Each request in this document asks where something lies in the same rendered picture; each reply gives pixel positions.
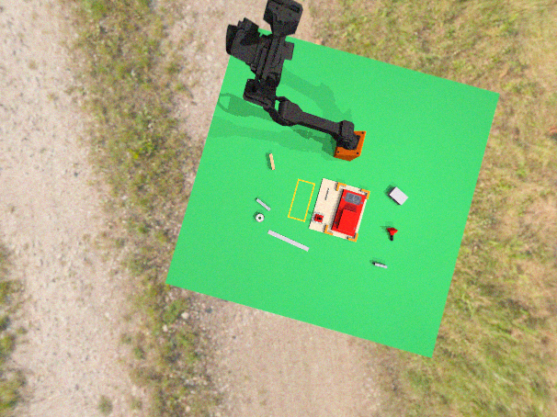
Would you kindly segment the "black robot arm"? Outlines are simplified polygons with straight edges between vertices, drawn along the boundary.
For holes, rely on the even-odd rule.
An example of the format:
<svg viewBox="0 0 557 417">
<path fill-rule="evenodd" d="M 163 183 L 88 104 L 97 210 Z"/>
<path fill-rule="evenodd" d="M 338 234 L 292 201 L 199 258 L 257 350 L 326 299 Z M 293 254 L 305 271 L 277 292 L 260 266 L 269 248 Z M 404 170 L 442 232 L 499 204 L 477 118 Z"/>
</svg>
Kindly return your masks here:
<svg viewBox="0 0 557 417">
<path fill-rule="evenodd" d="M 226 53 L 245 62 L 246 65 L 250 66 L 254 74 L 256 74 L 258 67 L 257 64 L 254 64 L 256 50 L 260 40 L 258 28 L 259 26 L 255 22 L 244 17 L 243 21 L 239 20 L 237 26 L 229 24 L 226 32 Z M 287 41 L 284 43 L 289 45 L 285 60 L 291 61 L 295 44 Z M 265 85 L 270 85 L 277 90 L 281 74 L 282 69 L 280 74 L 268 72 Z M 280 102 L 278 104 L 278 111 L 275 109 L 276 100 Z M 297 104 L 292 103 L 285 96 L 276 96 L 276 92 L 271 107 L 263 107 L 263 109 L 268 112 L 273 121 L 281 126 L 291 127 L 297 124 L 302 125 L 313 130 L 319 130 L 330 134 L 336 141 L 337 147 L 342 147 L 350 151 L 356 150 L 358 147 L 360 136 L 354 133 L 355 126 L 350 121 L 343 120 L 336 123 L 303 112 Z"/>
</svg>

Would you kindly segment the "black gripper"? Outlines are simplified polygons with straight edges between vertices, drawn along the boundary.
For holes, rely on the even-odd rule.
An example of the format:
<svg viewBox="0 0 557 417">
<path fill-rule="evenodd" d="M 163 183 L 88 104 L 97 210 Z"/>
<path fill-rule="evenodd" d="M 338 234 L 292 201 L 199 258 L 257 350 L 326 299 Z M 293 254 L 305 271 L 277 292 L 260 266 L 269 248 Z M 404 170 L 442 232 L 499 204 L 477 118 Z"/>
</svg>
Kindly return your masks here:
<svg viewBox="0 0 557 417">
<path fill-rule="evenodd" d="M 281 72 L 289 45 L 285 44 L 287 36 L 294 35 L 299 25 L 303 8 L 302 4 L 294 0 L 267 0 L 263 19 L 270 25 L 274 36 L 262 35 L 256 50 L 254 64 L 257 64 L 256 77 L 247 79 L 243 98 L 245 101 L 258 106 L 271 107 L 276 89 L 265 85 L 267 74 Z M 282 38 L 282 39 L 280 39 Z M 261 81 L 261 70 L 264 70 Z"/>
</svg>

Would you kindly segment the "white rectangular block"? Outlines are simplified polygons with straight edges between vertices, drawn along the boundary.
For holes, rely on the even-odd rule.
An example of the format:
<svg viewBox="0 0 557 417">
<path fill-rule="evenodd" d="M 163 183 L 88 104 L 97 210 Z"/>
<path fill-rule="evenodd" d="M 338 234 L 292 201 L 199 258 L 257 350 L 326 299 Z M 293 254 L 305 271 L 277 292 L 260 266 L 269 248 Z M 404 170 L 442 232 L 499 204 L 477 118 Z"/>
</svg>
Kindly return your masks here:
<svg viewBox="0 0 557 417">
<path fill-rule="evenodd" d="M 405 195 L 398 187 L 393 187 L 392 190 L 387 194 L 395 203 L 402 205 L 408 196 Z"/>
</svg>

